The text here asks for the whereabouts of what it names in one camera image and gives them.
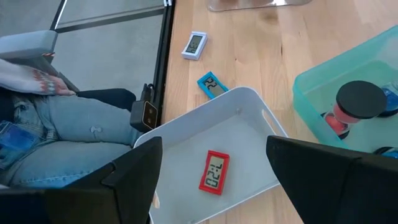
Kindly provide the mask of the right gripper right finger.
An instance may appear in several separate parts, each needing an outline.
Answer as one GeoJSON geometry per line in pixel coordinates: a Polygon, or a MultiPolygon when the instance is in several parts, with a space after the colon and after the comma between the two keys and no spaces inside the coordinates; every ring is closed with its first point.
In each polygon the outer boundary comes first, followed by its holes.
{"type": "Polygon", "coordinates": [[[397,223],[397,159],[281,136],[266,154],[304,223],[397,223]]]}

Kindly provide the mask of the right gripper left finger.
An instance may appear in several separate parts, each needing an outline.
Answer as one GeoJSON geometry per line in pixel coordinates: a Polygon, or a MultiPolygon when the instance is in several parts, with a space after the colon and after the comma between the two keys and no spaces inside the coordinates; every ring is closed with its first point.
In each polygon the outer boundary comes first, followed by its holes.
{"type": "Polygon", "coordinates": [[[63,188],[4,189],[1,223],[147,224],[161,163],[157,136],[63,188]]]}

